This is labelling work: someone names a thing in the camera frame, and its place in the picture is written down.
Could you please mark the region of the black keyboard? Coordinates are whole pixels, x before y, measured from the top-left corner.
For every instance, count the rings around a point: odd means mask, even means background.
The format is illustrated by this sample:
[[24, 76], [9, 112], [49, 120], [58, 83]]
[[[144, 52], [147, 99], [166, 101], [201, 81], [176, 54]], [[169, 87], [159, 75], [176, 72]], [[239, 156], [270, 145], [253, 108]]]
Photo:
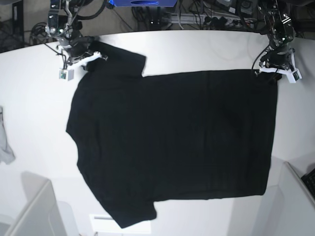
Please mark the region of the black keyboard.
[[315, 169], [301, 177], [310, 194], [315, 197]]

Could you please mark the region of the grey cloth at table edge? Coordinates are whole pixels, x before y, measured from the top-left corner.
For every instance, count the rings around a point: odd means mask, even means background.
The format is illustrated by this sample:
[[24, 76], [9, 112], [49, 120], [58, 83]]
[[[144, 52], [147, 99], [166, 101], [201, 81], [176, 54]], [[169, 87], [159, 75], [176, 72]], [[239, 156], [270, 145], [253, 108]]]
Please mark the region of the grey cloth at table edge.
[[9, 165], [13, 161], [15, 161], [15, 155], [7, 140], [3, 120], [3, 108], [0, 107], [0, 162]]

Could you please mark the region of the white partition right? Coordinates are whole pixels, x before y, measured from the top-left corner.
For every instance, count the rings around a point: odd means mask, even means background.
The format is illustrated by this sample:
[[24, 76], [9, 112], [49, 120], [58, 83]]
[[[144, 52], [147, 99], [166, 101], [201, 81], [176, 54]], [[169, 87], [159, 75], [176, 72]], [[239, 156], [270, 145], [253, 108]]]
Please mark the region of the white partition right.
[[277, 185], [262, 197], [252, 236], [313, 236], [315, 200], [294, 168], [285, 162]]

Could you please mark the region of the white partition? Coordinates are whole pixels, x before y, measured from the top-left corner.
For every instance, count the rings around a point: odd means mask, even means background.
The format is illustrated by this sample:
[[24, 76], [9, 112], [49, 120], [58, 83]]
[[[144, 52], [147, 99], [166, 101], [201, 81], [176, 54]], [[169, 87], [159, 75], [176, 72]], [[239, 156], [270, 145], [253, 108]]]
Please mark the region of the white partition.
[[57, 201], [50, 179], [30, 172], [0, 173], [2, 236], [77, 236], [71, 206]]
[[285, 162], [277, 185], [262, 197], [252, 236], [313, 236], [315, 200], [294, 168]]

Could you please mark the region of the black T-shirt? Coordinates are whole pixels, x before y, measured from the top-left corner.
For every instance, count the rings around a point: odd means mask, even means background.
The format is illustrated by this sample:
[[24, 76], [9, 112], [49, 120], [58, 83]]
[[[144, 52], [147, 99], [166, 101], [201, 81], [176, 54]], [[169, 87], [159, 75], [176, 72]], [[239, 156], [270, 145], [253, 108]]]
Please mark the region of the black T-shirt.
[[66, 132], [78, 169], [121, 228], [155, 202], [263, 195], [278, 84], [248, 69], [142, 76], [146, 58], [111, 45], [74, 93]]

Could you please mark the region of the white partition left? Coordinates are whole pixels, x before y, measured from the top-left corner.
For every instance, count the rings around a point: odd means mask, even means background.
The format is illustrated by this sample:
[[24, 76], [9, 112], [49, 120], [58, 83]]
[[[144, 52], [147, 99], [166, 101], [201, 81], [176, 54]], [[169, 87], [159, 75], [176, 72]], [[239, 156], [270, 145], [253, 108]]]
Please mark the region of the white partition left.
[[2, 236], [77, 236], [71, 206], [57, 201], [50, 179], [30, 172], [0, 173]]

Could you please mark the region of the blue box with oval logo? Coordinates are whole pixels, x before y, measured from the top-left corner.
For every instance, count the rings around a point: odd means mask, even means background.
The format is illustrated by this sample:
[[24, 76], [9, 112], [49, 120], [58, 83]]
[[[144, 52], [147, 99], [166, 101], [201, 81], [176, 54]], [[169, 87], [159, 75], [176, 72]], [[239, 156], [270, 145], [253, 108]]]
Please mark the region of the blue box with oval logo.
[[116, 7], [136, 7], [136, 6], [160, 6], [173, 7], [177, 0], [110, 0]]

